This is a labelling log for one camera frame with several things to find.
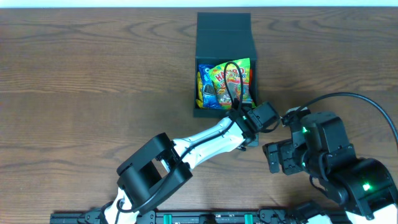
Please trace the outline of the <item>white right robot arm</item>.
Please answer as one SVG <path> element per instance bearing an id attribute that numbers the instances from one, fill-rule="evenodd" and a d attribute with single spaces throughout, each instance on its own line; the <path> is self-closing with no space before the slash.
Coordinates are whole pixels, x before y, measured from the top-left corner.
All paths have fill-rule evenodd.
<path id="1" fill-rule="evenodd" d="M 342 119 L 333 112 L 300 112 L 286 122 L 291 137 L 263 145 L 271 173 L 306 172 L 318 179 L 324 196 L 345 211 L 374 219 L 376 211 L 397 205 L 397 187 L 378 160 L 358 158 Z"/>

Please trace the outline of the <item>red candy bag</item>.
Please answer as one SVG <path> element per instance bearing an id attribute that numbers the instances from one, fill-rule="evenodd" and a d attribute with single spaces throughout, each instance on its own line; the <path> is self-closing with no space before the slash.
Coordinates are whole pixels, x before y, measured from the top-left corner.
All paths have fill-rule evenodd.
<path id="1" fill-rule="evenodd" d="M 250 71 L 249 71 L 249 89 L 251 89 L 252 81 L 253 81 L 253 71 L 252 71 L 252 69 L 250 69 Z"/>

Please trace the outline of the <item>yellow snack bag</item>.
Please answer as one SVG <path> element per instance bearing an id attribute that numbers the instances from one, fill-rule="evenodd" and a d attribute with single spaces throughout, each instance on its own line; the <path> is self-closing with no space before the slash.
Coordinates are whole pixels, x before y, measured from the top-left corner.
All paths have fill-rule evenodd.
<path id="1" fill-rule="evenodd" d="M 202 80 L 201 80 L 201 75 L 200 72 L 197 72 L 197 98 L 196 98 L 196 103 L 200 109 L 204 109 L 205 107 L 203 106 L 203 93 L 202 93 Z"/>

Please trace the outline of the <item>black gift box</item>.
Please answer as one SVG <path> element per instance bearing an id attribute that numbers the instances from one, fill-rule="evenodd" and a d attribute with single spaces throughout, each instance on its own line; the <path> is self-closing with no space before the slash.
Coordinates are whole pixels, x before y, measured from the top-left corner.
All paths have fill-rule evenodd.
<path id="1" fill-rule="evenodd" d="M 257 105 L 257 53 L 250 13 L 199 12 L 195 71 L 199 64 L 219 65 L 241 58 L 250 58 L 253 81 L 249 92 Z"/>

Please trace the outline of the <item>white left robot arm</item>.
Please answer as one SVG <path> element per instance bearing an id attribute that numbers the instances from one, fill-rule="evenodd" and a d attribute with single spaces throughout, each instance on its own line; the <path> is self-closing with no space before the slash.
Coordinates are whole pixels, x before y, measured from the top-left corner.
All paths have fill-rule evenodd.
<path id="1" fill-rule="evenodd" d="M 253 142 L 264 128 L 256 110 L 229 110 L 215 126 L 186 138 L 158 134 L 116 170 L 118 194 L 102 215 L 105 223 L 135 223 L 167 200 L 202 162 Z"/>

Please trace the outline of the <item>Haribo gummy worms bag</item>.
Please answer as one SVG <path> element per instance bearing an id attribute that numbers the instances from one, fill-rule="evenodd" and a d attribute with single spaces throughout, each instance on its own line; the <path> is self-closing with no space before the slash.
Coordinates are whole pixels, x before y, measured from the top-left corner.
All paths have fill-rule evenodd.
<path id="1" fill-rule="evenodd" d="M 251 69 L 250 58 L 242 58 L 233 60 L 241 71 L 243 80 L 243 104 L 250 104 L 255 107 L 255 103 L 249 92 L 249 71 Z M 209 71 L 210 78 L 215 88 L 218 103 L 223 110 L 231 108 L 231 98 L 240 99 L 241 79 L 238 69 L 235 65 L 229 64 L 226 67 L 226 75 L 224 74 L 226 62 L 213 67 Z"/>

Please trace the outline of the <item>blue Oreo cookie pack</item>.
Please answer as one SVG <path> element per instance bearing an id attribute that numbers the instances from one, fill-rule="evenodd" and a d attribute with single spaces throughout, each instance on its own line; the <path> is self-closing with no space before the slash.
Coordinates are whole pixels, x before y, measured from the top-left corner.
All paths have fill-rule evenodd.
<path id="1" fill-rule="evenodd" d="M 209 71 L 211 68 L 213 68 L 212 65 L 207 65 L 207 64 L 198 65 L 198 72 L 200 72 L 203 84 L 202 88 L 203 106 L 205 107 L 204 109 L 220 110 L 221 105 L 218 103 L 218 99 L 215 93 L 215 88 L 213 86 L 213 82 L 209 75 Z"/>

